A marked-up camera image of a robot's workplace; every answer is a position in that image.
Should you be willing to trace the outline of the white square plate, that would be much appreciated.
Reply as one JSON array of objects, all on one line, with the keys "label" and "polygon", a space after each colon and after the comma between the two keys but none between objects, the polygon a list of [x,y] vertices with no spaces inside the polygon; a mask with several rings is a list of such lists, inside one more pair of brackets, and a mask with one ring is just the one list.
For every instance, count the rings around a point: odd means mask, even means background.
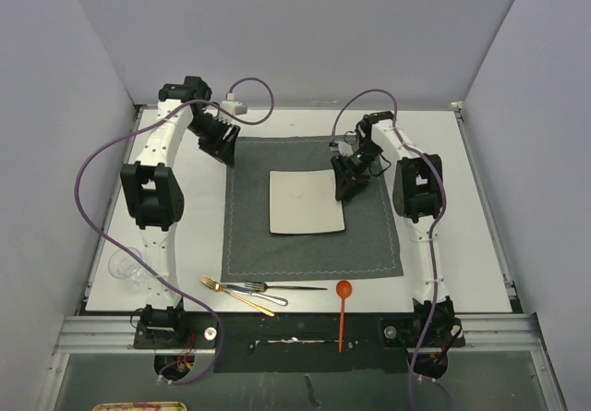
[{"label": "white square plate", "polygon": [[332,170],[270,171],[269,227],[275,235],[299,236],[345,230]]}]

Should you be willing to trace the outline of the dark grey cloth placemat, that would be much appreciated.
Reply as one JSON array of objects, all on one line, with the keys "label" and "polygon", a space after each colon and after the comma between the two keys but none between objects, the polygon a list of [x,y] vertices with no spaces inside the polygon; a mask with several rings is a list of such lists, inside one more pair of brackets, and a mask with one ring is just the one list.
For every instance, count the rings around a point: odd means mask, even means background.
[{"label": "dark grey cloth placemat", "polygon": [[286,282],[401,277],[392,204],[380,163],[344,205],[342,232],[276,235],[269,227],[272,171],[330,171],[325,137],[242,138],[226,171],[222,279]]}]

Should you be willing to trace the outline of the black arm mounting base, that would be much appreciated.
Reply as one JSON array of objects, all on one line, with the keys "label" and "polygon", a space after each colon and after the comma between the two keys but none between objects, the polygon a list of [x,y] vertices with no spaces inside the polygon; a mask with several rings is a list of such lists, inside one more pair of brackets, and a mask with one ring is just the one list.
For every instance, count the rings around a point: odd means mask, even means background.
[{"label": "black arm mounting base", "polygon": [[174,381],[200,372],[345,373],[379,370],[439,378],[449,353],[465,345],[460,320],[437,312],[429,328],[423,313],[207,313],[173,319],[134,311],[133,346],[152,350],[154,370]]}]

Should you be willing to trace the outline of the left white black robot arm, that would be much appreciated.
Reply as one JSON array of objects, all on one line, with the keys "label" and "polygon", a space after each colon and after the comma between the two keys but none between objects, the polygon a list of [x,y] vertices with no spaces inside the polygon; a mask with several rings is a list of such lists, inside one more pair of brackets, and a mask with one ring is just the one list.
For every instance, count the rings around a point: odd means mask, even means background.
[{"label": "left white black robot arm", "polygon": [[235,165],[235,144],[240,127],[231,122],[247,107],[231,91],[225,94],[217,115],[207,112],[211,89],[199,77],[187,76],[182,84],[166,84],[159,91],[157,127],[149,131],[133,163],[120,171],[127,210],[139,228],[144,262],[151,268],[146,307],[139,330],[169,347],[187,339],[182,296],[177,284],[175,232],[185,209],[185,197],[174,174],[174,163],[184,135],[197,136],[199,148],[218,162]]}]

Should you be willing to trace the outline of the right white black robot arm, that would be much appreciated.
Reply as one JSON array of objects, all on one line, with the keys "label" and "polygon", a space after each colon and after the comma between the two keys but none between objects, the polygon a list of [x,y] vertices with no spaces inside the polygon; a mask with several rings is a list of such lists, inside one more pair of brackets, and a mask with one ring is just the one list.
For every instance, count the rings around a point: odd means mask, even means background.
[{"label": "right white black robot arm", "polygon": [[444,334],[436,305],[449,299],[439,263],[438,223],[447,208],[442,159],[421,151],[397,126],[395,114],[364,115],[356,124],[356,149],[345,141],[331,158],[335,198],[349,202],[368,187],[372,165],[382,159],[393,167],[392,206],[404,221],[412,255],[413,300],[426,308],[411,322],[411,333],[422,345],[433,345]]}]

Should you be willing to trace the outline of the orange plastic spoon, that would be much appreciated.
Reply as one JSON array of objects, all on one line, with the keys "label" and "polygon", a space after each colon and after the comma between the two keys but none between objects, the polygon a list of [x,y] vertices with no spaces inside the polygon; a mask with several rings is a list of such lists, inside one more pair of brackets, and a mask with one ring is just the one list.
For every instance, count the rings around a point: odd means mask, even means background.
[{"label": "orange plastic spoon", "polygon": [[345,327],[345,306],[346,300],[352,295],[353,286],[348,280],[341,280],[336,285],[336,294],[341,299],[339,333],[338,333],[338,352],[344,350],[344,327]]}]

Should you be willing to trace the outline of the gold fork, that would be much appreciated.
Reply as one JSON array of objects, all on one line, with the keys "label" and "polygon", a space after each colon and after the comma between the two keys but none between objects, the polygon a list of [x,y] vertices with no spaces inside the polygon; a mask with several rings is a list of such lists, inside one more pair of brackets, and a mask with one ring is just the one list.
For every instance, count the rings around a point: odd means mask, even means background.
[{"label": "gold fork", "polygon": [[243,298],[242,296],[230,291],[227,288],[223,288],[218,282],[214,281],[212,278],[207,277],[207,276],[203,276],[200,279],[200,282],[206,286],[208,289],[210,289],[211,291],[214,291],[216,293],[225,293],[228,296],[248,305],[249,307],[255,309],[256,311],[268,316],[268,317],[274,317],[275,313],[263,306],[260,306],[256,303],[253,303],[252,301],[249,301],[245,298]]}]

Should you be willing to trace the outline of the silver table knife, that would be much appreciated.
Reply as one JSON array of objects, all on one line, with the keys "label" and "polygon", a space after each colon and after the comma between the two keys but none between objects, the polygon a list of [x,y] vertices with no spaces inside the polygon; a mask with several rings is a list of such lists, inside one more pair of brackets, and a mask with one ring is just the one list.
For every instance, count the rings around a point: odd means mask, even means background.
[{"label": "silver table knife", "polygon": [[253,296],[259,299],[263,299],[269,302],[272,302],[275,305],[278,306],[282,306],[282,307],[286,307],[289,302],[287,299],[282,298],[282,297],[278,297],[278,296],[270,296],[264,293],[261,293],[259,291],[244,287],[244,286],[239,286],[239,285],[235,285],[235,284],[222,284],[222,288],[228,289],[232,292],[235,292],[237,294],[243,294],[243,295],[247,295],[247,296]]}]

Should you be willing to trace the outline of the clear plastic cup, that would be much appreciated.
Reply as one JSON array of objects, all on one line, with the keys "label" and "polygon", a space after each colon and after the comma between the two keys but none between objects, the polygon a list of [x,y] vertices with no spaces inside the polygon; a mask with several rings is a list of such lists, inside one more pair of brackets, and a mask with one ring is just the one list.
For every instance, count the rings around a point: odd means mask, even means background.
[{"label": "clear plastic cup", "polygon": [[147,287],[148,274],[145,269],[122,249],[118,249],[109,259],[108,272],[125,291],[138,292]]}]

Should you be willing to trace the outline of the floral tray edge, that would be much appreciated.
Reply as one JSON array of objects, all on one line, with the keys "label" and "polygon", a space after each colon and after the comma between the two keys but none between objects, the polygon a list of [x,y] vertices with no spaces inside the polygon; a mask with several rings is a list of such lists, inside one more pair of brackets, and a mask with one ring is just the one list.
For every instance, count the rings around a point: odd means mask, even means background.
[{"label": "floral tray edge", "polygon": [[182,402],[116,402],[98,404],[92,411],[187,411],[187,406]]}]

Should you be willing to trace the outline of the dark handled silver fork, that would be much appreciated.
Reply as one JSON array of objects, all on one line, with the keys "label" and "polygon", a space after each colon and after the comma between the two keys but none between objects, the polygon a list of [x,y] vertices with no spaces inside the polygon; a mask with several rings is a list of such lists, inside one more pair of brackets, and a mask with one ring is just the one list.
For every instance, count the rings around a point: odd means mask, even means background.
[{"label": "dark handled silver fork", "polygon": [[263,282],[244,282],[244,287],[256,292],[267,292],[269,290],[296,290],[296,291],[326,291],[322,286],[304,286],[304,285],[285,285],[285,284],[266,284]]}]

